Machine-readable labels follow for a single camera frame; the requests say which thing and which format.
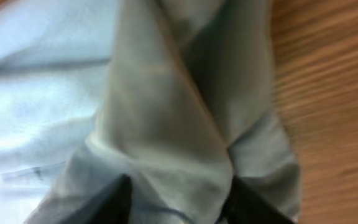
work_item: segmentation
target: garment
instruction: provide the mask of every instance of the garment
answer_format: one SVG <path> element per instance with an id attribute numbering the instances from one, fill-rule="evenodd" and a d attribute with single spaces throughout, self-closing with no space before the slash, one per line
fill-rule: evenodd
<path id="1" fill-rule="evenodd" d="M 30 109 L 42 119 L 60 110 L 67 116 L 14 132 L 40 135 L 17 147 L 6 141 L 10 151 L 39 148 L 51 157 L 24 156 L 0 173 L 64 162 L 75 150 L 27 223 L 61 222 L 122 174 L 133 184 L 129 223 L 214 223 L 234 175 L 296 215 L 298 162 L 271 102 L 269 1 L 20 0 L 0 21 L 24 6 L 44 14 L 19 13 L 37 27 L 32 32 L 4 31 L 15 41 L 0 42 L 0 83 L 42 88 L 51 80 L 56 110 L 32 108 L 29 100 L 8 117 L 21 123 L 18 115 Z M 81 90 L 69 93 L 64 107 L 56 91 L 67 94 L 73 82 Z"/>

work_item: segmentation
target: gray fabric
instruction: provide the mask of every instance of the gray fabric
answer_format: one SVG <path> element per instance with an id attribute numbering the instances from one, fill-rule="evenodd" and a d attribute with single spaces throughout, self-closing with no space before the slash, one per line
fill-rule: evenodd
<path id="1" fill-rule="evenodd" d="M 0 160 L 15 158 L 0 174 L 78 149 L 27 223 L 58 223 L 122 173 L 135 184 L 131 223 L 214 223 L 233 175 L 295 215 L 298 163 L 270 102 L 269 1 L 42 4 L 0 11 L 2 25 L 41 12 L 28 30 L 0 26 L 17 39 L 0 38 L 0 133 L 22 140 L 0 146 Z"/>

